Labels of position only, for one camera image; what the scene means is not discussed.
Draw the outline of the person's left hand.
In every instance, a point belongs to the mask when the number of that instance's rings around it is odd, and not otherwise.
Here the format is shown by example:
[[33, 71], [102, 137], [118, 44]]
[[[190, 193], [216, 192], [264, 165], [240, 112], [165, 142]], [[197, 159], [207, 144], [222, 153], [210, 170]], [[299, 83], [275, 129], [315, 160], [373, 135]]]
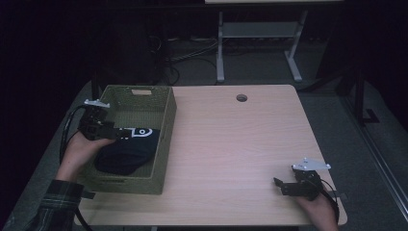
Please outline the person's left hand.
[[56, 180], [76, 182], [86, 163], [104, 146], [115, 140], [88, 140], [81, 132], [76, 132], [68, 142], [63, 160], [57, 171]]

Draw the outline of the white metal frame desk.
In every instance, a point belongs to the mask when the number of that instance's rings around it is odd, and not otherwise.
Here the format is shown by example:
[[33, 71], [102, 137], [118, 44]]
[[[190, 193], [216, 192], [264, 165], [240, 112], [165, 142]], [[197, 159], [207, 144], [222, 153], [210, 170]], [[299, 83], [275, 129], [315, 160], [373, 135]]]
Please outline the white metal frame desk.
[[[225, 81], [223, 43], [228, 39], [291, 39], [289, 50], [284, 52], [286, 62], [297, 83], [302, 81], [294, 55], [299, 44], [309, 10], [313, 7], [324, 8], [342, 4], [344, 0], [205, 0], [208, 7], [219, 7], [217, 23], [217, 82]], [[226, 8], [243, 8], [266, 10], [299, 7], [300, 15], [293, 21], [260, 21], [232, 22], [225, 21]]]

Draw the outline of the navy fleece hat white print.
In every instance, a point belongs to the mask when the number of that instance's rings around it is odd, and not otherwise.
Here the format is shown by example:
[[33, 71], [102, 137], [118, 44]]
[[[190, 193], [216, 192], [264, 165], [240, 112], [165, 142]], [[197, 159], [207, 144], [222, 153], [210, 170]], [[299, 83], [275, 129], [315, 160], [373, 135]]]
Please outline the navy fleece hat white print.
[[125, 128], [129, 138], [123, 138], [100, 149], [94, 159], [97, 170], [130, 175], [148, 163], [156, 154], [160, 130], [151, 128]]

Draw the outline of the dark metal stand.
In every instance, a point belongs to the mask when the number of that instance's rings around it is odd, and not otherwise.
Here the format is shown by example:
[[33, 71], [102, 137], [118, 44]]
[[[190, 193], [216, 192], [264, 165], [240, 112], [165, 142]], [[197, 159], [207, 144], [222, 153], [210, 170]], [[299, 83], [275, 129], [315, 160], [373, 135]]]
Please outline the dark metal stand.
[[340, 72], [340, 83], [336, 86], [336, 93], [346, 97], [354, 90], [354, 102], [351, 104], [352, 113], [361, 126], [367, 123], [378, 123], [379, 119], [372, 109], [364, 107], [365, 77], [362, 70], [355, 65], [346, 65]]

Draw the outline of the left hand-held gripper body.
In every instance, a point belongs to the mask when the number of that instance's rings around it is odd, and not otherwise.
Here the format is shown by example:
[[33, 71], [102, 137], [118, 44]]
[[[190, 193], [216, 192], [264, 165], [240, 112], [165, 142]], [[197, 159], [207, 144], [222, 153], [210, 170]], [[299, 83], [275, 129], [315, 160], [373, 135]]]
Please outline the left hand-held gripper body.
[[99, 99], [86, 100], [78, 130], [90, 141], [100, 139], [115, 139], [114, 123], [106, 119], [109, 103], [103, 103]]

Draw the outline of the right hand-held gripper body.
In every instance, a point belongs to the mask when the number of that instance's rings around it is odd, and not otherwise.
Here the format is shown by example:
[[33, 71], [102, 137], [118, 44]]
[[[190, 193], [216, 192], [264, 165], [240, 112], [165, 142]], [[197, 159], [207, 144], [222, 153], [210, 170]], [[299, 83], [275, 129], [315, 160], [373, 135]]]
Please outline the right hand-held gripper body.
[[313, 201], [322, 191], [323, 185], [318, 170], [330, 169], [325, 162], [303, 158], [298, 164], [292, 165], [295, 183], [284, 183], [281, 188], [293, 189], [295, 196], [304, 196]]

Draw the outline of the green woven basket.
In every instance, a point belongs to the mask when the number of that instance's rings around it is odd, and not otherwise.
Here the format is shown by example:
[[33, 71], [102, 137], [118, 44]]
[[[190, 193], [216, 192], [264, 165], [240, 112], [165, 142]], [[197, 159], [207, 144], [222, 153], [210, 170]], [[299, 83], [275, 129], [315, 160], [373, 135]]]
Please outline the green woven basket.
[[163, 191], [167, 159], [177, 105], [171, 87], [107, 86], [99, 99], [109, 103], [106, 119], [114, 128], [151, 128], [160, 130], [155, 156], [130, 175], [99, 171], [93, 157], [78, 182], [91, 192], [160, 194]]

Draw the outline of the person's right hand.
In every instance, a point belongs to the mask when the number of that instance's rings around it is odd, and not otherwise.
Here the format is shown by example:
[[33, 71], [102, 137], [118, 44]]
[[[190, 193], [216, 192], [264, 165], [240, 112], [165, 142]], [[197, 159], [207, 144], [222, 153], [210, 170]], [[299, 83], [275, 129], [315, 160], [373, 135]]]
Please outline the person's right hand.
[[339, 231], [335, 211], [323, 194], [320, 193], [313, 201], [300, 196], [296, 196], [294, 200], [318, 231]]

